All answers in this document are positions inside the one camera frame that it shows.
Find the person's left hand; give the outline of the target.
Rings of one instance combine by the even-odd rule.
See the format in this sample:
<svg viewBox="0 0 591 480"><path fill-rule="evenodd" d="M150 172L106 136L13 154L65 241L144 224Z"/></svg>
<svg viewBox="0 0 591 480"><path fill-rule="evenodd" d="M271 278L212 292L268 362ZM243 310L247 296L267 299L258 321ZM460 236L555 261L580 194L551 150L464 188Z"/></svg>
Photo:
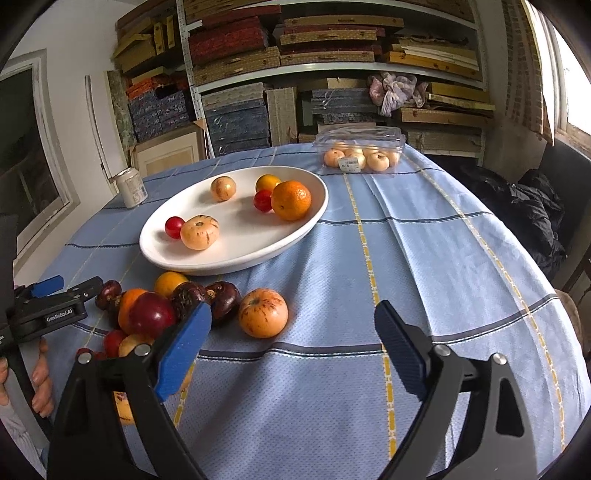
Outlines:
<svg viewBox="0 0 591 480"><path fill-rule="evenodd" d="M49 364L47 361L48 345L44 338L38 341L39 356L35 368L31 374L32 383L35 389L35 395L32 400L33 410L42 418L47 418L54 409L52 400L52 380L49 376ZM2 407L10 403L9 395L4 386L9 373L9 363L5 357L1 358L0 374L0 404Z"/></svg>

